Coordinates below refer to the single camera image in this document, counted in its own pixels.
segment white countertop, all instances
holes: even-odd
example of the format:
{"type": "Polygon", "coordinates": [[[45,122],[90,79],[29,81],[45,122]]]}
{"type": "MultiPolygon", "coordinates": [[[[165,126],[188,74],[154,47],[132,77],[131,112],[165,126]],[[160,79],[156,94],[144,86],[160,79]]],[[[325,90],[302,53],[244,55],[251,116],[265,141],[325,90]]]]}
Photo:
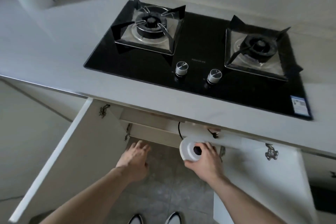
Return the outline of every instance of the white countertop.
{"type": "Polygon", "coordinates": [[[29,15],[0,0],[0,75],[336,154],[336,41],[289,33],[314,117],[305,121],[85,69],[126,2],[61,0],[29,15]]]}

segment stove knob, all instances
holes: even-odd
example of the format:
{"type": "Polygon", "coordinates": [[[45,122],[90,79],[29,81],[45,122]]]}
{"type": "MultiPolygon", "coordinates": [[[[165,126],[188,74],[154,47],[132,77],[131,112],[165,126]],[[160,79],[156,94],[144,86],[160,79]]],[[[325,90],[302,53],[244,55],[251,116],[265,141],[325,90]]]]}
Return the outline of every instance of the stove knob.
{"type": "Polygon", "coordinates": [[[210,84],[216,84],[222,78],[222,72],[218,69],[212,69],[208,75],[208,82],[210,84]]]}
{"type": "Polygon", "coordinates": [[[179,77],[187,74],[188,64],[184,61],[180,61],[176,64],[175,74],[179,77]]]}

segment blue and white sticker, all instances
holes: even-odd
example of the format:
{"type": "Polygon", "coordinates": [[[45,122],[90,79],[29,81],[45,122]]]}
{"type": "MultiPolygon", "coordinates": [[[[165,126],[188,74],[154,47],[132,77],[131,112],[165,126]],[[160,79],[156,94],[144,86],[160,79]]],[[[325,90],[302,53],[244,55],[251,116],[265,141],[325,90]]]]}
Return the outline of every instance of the blue and white sticker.
{"type": "Polygon", "coordinates": [[[294,112],[296,114],[304,115],[304,116],[309,116],[308,109],[307,109],[307,104],[304,98],[299,98],[295,96],[291,96],[292,98],[292,105],[294,108],[294,112]]]}

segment person's left arm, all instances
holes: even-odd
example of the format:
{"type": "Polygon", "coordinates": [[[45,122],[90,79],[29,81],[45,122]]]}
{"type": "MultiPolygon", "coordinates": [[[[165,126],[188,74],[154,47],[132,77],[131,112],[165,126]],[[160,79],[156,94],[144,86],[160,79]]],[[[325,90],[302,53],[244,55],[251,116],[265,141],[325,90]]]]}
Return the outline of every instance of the person's left arm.
{"type": "Polygon", "coordinates": [[[60,206],[41,224],[102,223],[126,186],[146,177],[149,150],[149,145],[142,141],[133,143],[115,168],[60,206]]]}

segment black glass cooktop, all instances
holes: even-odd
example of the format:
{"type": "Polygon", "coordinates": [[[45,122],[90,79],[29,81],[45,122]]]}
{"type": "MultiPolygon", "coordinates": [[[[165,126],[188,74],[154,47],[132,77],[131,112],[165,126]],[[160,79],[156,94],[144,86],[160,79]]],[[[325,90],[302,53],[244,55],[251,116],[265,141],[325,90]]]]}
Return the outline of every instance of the black glass cooktop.
{"type": "MultiPolygon", "coordinates": [[[[133,1],[128,1],[114,24],[126,22],[129,18],[126,18],[123,11],[132,6],[133,1]]],[[[173,56],[116,44],[113,33],[109,29],[84,67],[205,97],[312,120],[299,74],[292,76],[288,81],[281,81],[225,67],[225,30],[229,22],[186,12],[173,56]],[[188,64],[187,74],[182,78],[175,75],[175,67],[179,61],[185,61],[188,64]],[[208,74],[212,69],[219,69],[223,73],[221,80],[215,85],[207,83],[208,74]],[[307,113],[300,111],[300,108],[294,108],[295,106],[306,108],[307,113]]],[[[282,45],[286,46],[286,51],[292,54],[288,35],[285,34],[281,41],[282,45]]]]}

